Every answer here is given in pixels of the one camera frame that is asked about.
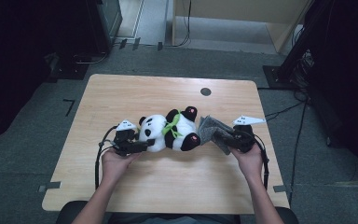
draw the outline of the person's left hand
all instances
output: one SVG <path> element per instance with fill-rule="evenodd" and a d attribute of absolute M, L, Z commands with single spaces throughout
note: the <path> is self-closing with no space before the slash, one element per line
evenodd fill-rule
<path fill-rule="evenodd" d="M 103 179 L 102 183 L 115 185 L 126 172 L 132 161 L 136 160 L 142 153 L 134 153 L 127 157 L 116 154 L 113 148 L 103 154 Z"/>

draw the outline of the white floor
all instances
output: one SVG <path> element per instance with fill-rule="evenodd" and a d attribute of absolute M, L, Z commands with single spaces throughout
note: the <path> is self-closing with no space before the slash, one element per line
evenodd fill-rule
<path fill-rule="evenodd" d="M 131 42 L 141 38 L 141 44 L 162 42 L 171 46 L 182 43 L 186 37 L 187 18 L 176 17 L 176 37 L 172 42 L 172 0 L 120 0 L 120 6 L 123 23 L 117 39 L 127 38 Z M 281 54 L 289 53 L 291 42 Z M 277 54 L 266 24 L 253 21 L 190 18 L 190 39 L 182 48 Z"/>

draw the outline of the forearm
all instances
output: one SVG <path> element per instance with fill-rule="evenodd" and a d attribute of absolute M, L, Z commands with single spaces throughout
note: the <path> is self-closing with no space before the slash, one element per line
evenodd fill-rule
<path fill-rule="evenodd" d="M 101 183 L 73 223 L 101 224 L 115 185 Z"/>
<path fill-rule="evenodd" d="M 256 223 L 283 223 L 261 178 L 247 178 L 255 210 Z"/>

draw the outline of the panda plush toy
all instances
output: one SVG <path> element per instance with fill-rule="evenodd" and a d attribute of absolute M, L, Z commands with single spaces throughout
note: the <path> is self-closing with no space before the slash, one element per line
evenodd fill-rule
<path fill-rule="evenodd" d="M 166 117 L 152 115 L 141 117 L 139 125 L 139 141 L 154 139 L 155 144 L 147 151 L 158 152 L 165 147 L 177 151 L 189 151 L 200 145 L 200 137 L 196 134 L 195 119 L 197 108 L 188 106 L 185 111 L 171 110 Z"/>

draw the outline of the person's left arm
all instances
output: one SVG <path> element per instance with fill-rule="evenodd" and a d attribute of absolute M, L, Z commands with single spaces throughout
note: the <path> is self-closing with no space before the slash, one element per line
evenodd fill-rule
<path fill-rule="evenodd" d="M 113 149 L 109 149 L 103 154 L 103 179 L 100 187 L 97 188 L 73 223 L 101 224 L 103 222 L 103 215 L 113 189 L 131 162 L 139 155 L 140 153 L 136 153 L 128 157 L 120 157 Z"/>

